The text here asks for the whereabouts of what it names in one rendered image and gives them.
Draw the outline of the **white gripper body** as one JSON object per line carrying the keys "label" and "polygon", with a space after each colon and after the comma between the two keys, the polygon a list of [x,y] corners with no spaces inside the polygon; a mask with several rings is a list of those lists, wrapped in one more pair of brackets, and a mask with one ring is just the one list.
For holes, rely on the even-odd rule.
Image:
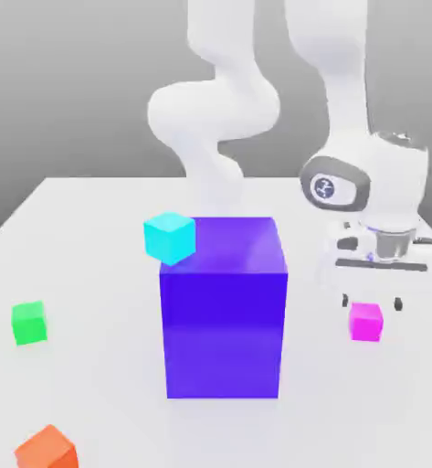
{"label": "white gripper body", "polygon": [[349,297],[401,296],[429,279],[424,263],[338,258],[320,269],[320,285]]}

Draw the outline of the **small magenta cube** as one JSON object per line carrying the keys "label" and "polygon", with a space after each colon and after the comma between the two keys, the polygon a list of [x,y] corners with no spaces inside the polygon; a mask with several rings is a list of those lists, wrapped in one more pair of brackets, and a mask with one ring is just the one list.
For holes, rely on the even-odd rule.
{"label": "small magenta cube", "polygon": [[384,317],[377,303],[353,302],[349,313],[349,331],[352,340],[379,342]]}

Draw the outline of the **small cyan cube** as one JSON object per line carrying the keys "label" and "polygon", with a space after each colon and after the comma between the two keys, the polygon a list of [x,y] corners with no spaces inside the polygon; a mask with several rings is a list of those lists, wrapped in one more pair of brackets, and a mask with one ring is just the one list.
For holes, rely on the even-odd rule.
{"label": "small cyan cube", "polygon": [[195,220],[174,212],[164,212],[143,223],[145,252],[172,266],[196,251]]}

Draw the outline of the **small green cube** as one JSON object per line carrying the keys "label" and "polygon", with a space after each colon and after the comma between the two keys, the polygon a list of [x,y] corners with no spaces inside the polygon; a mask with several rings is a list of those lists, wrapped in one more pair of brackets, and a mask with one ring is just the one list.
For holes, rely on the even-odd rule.
{"label": "small green cube", "polygon": [[47,318],[43,302],[14,305],[11,325],[18,346],[47,341]]}

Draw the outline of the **small orange cube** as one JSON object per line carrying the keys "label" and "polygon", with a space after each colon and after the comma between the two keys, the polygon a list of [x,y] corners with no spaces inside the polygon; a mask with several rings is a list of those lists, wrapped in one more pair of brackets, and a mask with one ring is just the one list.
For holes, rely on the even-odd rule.
{"label": "small orange cube", "polygon": [[48,424],[15,450],[17,468],[79,468],[76,446]]}

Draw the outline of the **large purple box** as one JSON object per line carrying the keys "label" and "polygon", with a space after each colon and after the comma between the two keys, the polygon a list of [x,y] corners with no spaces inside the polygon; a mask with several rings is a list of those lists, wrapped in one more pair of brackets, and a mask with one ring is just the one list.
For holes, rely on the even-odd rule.
{"label": "large purple box", "polygon": [[288,268],[273,218],[197,218],[196,251],[160,269],[170,399],[275,399]]}

